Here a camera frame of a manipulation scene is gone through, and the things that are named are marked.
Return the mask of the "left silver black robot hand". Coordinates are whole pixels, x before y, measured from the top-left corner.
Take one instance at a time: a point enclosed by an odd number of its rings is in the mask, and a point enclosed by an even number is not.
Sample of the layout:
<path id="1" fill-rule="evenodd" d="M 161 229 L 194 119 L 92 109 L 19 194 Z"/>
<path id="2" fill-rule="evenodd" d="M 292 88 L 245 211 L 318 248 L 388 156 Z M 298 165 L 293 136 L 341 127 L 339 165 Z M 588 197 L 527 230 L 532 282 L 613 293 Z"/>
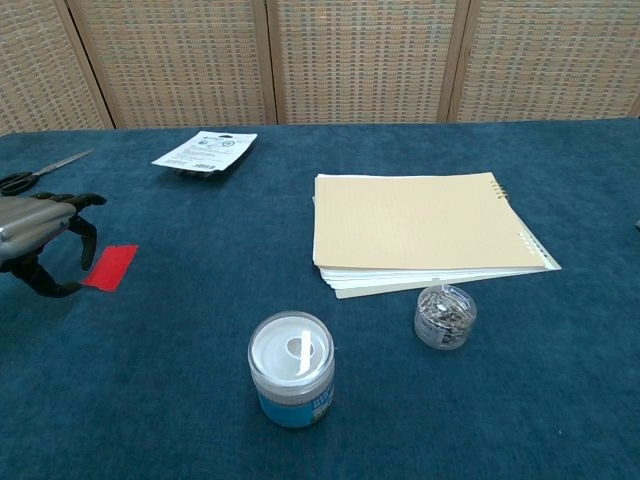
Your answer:
<path id="1" fill-rule="evenodd" d="M 80 212 L 106 199 L 96 193 L 81 195 L 49 192 L 1 199 L 1 271 L 22 280 L 37 294 L 63 298 L 81 288 L 78 282 L 57 283 L 40 265 L 44 247 L 65 231 L 81 238 L 81 268 L 87 271 L 97 248 L 97 229 Z"/>

